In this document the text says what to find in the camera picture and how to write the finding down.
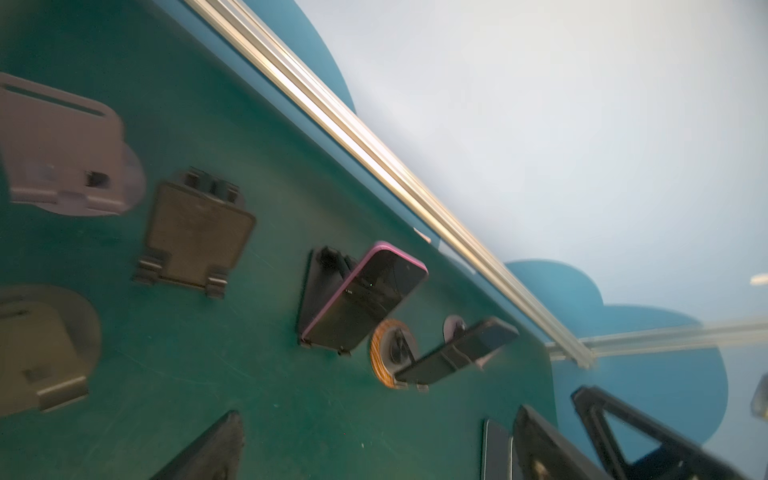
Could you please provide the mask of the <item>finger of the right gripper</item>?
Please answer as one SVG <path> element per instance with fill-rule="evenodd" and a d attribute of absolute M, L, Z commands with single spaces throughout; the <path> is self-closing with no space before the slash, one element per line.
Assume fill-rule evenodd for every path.
<path fill-rule="evenodd" d="M 615 479 L 742 479 L 730 464 L 596 386 L 582 386 L 571 394 L 574 408 L 606 472 Z M 630 462 L 607 418 L 634 428 L 658 447 Z"/>

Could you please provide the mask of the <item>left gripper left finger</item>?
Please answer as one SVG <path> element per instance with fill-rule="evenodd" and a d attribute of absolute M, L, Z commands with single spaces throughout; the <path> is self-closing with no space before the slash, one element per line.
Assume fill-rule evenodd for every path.
<path fill-rule="evenodd" d="M 245 446 L 241 414 L 230 410 L 161 468 L 152 480 L 235 480 Z"/>

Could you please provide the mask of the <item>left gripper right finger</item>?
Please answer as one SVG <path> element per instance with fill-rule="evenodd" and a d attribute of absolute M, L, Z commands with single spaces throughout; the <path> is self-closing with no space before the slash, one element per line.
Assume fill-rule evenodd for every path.
<path fill-rule="evenodd" d="M 513 425 L 513 479 L 610 479 L 533 407 L 521 405 Z"/>

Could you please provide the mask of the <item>blue phone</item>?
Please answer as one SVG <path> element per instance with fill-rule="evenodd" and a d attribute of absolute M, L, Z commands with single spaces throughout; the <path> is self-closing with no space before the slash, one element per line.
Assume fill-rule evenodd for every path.
<path fill-rule="evenodd" d="M 499 422 L 486 419 L 483 424 L 481 480 L 512 478 L 512 436 Z"/>

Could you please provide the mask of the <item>black folding phone stand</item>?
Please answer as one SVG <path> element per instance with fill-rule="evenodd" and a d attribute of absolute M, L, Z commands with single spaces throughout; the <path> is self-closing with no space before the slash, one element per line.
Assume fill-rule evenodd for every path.
<path fill-rule="evenodd" d="M 222 299 L 256 225 L 237 185 L 189 168 L 178 181 L 158 185 L 132 280 Z"/>

